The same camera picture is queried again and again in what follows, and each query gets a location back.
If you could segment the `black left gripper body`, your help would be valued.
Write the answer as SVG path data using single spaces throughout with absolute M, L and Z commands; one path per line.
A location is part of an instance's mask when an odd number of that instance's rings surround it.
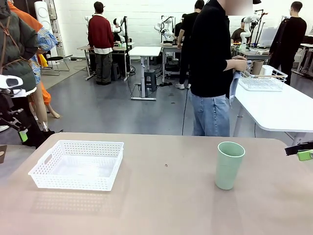
M 0 95 L 0 117 L 11 118 L 14 116 L 12 111 L 13 102 L 11 95 L 1 94 Z

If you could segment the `person's right hand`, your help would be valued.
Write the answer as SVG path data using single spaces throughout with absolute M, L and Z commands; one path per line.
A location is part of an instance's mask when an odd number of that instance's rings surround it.
M 245 71 L 248 68 L 247 60 L 234 59 L 234 69 L 237 71 Z

